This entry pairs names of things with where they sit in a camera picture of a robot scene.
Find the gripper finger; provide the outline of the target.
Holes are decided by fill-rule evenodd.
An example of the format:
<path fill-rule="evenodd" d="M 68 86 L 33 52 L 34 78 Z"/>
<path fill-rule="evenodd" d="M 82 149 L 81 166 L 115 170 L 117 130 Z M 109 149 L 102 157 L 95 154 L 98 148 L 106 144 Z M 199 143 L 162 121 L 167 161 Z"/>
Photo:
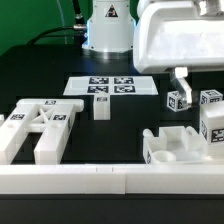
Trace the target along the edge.
<path fill-rule="evenodd" d="M 174 69 L 174 81 L 176 89 L 181 95 L 183 105 L 185 107 L 192 106 L 192 89 L 186 78 L 188 77 L 188 68 L 187 67 L 176 67 Z"/>

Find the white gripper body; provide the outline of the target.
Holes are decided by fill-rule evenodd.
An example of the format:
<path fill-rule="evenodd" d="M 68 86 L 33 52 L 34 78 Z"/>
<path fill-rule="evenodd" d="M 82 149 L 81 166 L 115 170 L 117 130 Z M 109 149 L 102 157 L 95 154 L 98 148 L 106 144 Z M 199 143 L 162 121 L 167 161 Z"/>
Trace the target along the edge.
<path fill-rule="evenodd" d="M 224 69 L 224 0 L 139 0 L 137 15 L 138 72 Z"/>

